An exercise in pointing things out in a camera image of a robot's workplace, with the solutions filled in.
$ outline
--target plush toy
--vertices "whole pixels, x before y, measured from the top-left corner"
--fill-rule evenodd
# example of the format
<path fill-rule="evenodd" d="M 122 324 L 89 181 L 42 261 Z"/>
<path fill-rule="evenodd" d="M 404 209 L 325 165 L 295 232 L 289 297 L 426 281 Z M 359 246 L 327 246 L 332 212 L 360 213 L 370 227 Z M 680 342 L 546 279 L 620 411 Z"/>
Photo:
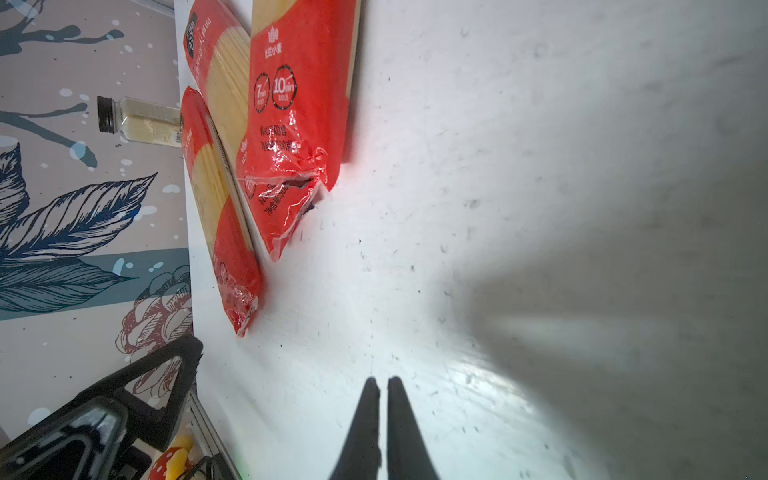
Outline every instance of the plush toy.
<path fill-rule="evenodd" d="M 177 435 L 160 458 L 149 471 L 149 480 L 176 480 L 192 469 L 189 460 L 190 450 L 194 445 L 191 435 Z"/>

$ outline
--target spaghetti package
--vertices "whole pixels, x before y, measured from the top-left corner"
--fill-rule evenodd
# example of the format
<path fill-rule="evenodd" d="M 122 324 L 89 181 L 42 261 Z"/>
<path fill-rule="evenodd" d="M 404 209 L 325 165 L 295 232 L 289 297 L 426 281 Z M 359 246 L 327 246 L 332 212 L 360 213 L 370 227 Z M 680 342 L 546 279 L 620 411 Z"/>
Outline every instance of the spaghetti package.
<path fill-rule="evenodd" d="M 317 178 L 341 166 L 359 0 L 253 0 L 249 117 L 237 177 Z"/>
<path fill-rule="evenodd" d="M 184 32 L 184 51 L 218 128 L 233 170 L 248 116 L 248 34 L 220 0 L 196 0 Z M 248 207 L 273 260 L 311 207 L 315 180 L 257 183 L 238 177 Z"/>
<path fill-rule="evenodd" d="M 181 148 L 224 312 L 238 336 L 256 315 L 262 279 L 230 166 L 203 97 L 181 101 Z"/>

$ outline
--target table surface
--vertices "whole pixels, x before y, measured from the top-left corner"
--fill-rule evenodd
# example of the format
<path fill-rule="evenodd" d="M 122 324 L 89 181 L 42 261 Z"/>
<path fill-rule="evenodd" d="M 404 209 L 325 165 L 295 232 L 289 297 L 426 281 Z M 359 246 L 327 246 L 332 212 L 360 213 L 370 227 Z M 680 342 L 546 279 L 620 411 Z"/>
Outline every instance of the table surface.
<path fill-rule="evenodd" d="M 200 399 L 243 478 L 325 478 L 395 375 L 443 478 L 765 469 L 765 8 L 364 1 L 349 163 L 244 339 L 187 178 Z"/>

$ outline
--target floral wallpaper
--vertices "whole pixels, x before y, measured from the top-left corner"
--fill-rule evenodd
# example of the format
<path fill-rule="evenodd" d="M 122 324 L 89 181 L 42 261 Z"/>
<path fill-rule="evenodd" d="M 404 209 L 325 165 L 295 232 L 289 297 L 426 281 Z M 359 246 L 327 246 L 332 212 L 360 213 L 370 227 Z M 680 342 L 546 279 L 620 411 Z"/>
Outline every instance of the floral wallpaper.
<path fill-rule="evenodd" d="M 98 130 L 96 97 L 177 105 L 174 21 L 124 0 L 0 0 L 0 425 L 191 332 L 179 149 Z M 158 404 L 178 365 L 128 388 Z"/>

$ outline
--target bottle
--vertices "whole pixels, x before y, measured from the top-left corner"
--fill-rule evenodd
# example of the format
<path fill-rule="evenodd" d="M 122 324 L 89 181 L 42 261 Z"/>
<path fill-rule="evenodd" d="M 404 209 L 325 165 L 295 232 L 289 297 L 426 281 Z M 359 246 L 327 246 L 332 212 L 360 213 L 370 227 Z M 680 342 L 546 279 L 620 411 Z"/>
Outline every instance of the bottle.
<path fill-rule="evenodd" d="M 129 141 L 181 147 L 181 110 L 125 97 L 98 97 L 99 131 L 123 134 Z"/>

